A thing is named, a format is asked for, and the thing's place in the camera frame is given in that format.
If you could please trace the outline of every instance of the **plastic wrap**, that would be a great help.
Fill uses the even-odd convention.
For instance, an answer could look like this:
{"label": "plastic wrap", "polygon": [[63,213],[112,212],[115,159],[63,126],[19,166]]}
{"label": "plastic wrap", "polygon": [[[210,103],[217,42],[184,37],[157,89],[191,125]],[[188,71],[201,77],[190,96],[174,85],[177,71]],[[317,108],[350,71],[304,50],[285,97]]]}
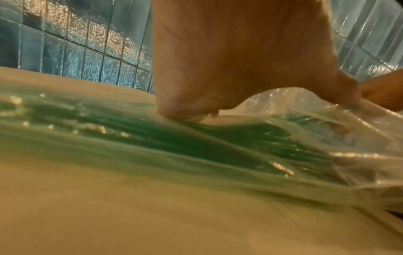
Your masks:
{"label": "plastic wrap", "polygon": [[243,116],[183,123],[128,104],[0,84],[0,153],[184,184],[403,211],[403,117],[366,101],[329,105],[299,89]]}

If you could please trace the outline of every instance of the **plastic bag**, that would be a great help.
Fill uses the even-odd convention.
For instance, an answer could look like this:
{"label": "plastic bag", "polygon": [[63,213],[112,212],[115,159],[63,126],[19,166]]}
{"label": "plastic bag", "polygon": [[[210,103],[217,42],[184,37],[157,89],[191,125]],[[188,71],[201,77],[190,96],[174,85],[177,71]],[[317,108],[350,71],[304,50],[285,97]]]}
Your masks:
{"label": "plastic bag", "polygon": [[252,98],[244,116],[193,124],[154,105],[0,86],[3,155],[403,211],[403,117],[365,101],[340,108],[283,89]]}

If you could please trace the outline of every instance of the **clear plastic bag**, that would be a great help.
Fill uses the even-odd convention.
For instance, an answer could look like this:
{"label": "clear plastic bag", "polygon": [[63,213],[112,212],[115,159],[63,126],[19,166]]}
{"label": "clear plastic bag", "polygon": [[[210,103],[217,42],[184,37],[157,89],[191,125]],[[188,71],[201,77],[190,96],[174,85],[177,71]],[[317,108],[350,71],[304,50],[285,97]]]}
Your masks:
{"label": "clear plastic bag", "polygon": [[282,89],[252,98],[243,116],[194,124],[150,104],[0,89],[3,155],[403,212],[403,117],[366,101],[343,108]]}

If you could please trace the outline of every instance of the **wrinkled plastic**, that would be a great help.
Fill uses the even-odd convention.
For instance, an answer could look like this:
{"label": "wrinkled plastic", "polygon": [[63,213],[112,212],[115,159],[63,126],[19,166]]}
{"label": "wrinkled plastic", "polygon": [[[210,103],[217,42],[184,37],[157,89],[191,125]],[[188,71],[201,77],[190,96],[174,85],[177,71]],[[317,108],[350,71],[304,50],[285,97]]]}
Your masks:
{"label": "wrinkled plastic", "polygon": [[1,84],[0,153],[214,188],[403,211],[403,117],[301,89],[200,124],[155,106]]}

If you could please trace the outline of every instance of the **skin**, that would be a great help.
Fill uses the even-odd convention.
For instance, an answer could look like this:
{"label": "skin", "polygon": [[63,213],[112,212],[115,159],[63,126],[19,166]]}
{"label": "skin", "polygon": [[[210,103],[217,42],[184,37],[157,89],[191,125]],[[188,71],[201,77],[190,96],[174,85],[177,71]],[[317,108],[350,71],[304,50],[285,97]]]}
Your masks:
{"label": "skin", "polygon": [[359,84],[362,97],[391,111],[403,110],[403,69]]}
{"label": "skin", "polygon": [[332,103],[360,98],[339,70],[322,0],[153,0],[158,112],[216,115],[270,89]]}

